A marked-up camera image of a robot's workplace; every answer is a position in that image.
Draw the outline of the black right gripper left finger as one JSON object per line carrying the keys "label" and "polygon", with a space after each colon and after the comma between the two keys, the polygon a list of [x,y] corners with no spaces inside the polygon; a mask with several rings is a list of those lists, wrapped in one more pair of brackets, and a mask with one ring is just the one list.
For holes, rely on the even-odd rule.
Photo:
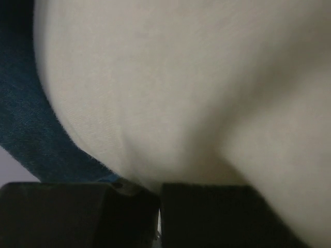
{"label": "black right gripper left finger", "polygon": [[1,188],[1,247],[151,247],[159,199],[106,183],[15,182]]}

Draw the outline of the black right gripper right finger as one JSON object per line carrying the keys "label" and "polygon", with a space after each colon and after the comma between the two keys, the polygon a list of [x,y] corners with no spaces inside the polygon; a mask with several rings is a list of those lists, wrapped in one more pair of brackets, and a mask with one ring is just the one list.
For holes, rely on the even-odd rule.
{"label": "black right gripper right finger", "polygon": [[163,247],[307,247],[251,187],[164,184]]}

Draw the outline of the blue fabric pillowcase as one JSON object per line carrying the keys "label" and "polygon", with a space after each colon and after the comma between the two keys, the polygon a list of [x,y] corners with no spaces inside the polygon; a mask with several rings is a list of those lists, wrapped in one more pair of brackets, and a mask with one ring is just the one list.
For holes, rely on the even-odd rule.
{"label": "blue fabric pillowcase", "polygon": [[58,122],[37,76],[33,1],[1,1],[1,146],[41,182],[118,176],[80,150]]}

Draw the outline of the cream bear print pillow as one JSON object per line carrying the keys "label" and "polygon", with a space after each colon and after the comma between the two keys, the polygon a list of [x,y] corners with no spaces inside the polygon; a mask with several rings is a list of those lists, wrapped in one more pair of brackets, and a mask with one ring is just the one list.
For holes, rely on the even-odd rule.
{"label": "cream bear print pillow", "polygon": [[33,27],[80,149],[155,193],[250,184],[330,247],[330,1],[35,1]]}

